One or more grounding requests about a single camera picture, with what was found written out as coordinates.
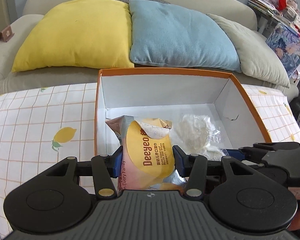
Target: yellow label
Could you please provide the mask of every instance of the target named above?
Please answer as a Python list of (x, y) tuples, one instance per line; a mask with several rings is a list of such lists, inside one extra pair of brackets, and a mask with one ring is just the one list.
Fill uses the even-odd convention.
[(133, 164), (149, 175), (165, 178), (173, 172), (174, 158), (169, 135), (152, 139), (133, 121), (127, 131), (127, 150)]

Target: baby wipes package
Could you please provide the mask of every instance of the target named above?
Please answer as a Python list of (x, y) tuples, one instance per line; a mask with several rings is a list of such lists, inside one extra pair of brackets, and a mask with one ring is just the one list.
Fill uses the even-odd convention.
[(186, 180), (174, 167), (169, 138), (171, 122), (121, 116), (106, 124), (115, 132), (123, 146), (118, 190), (178, 189)]

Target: beige sofa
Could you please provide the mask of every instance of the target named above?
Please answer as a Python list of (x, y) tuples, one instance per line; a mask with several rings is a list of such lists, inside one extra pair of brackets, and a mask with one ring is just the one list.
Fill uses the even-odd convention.
[[(0, 94), (55, 85), (96, 82), (98, 69), (86, 67), (47, 67), (11, 73), (15, 55), (32, 28), (51, 8), (66, 1), (70, 0), (27, 0), (23, 16), (11, 25), (15, 33), (14, 37), (7, 43), (0, 42)], [(253, 10), (237, 0), (165, 1), (202, 13), (222, 16), (254, 31), (257, 29), (257, 18)], [(244, 74), (236, 73), (236, 76), (241, 83), (276, 87), (282, 90), (284, 94), (288, 93), (288, 89), (281, 86), (257, 80)]]

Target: clear plastic bag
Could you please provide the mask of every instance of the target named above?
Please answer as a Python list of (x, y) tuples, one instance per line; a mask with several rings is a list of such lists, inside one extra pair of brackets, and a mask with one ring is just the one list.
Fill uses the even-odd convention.
[(186, 114), (169, 133), (172, 145), (179, 145), (186, 154), (200, 154), (208, 160), (220, 161), (226, 154), (216, 146), (221, 142), (220, 129), (216, 129), (207, 115)]

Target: sofa armrest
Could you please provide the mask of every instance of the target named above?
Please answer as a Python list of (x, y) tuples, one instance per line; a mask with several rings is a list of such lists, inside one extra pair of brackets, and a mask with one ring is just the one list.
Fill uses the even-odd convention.
[(11, 72), (19, 48), (42, 18), (41, 14), (30, 14), (11, 24), (14, 36), (8, 42), (0, 41), (0, 80), (5, 79)]

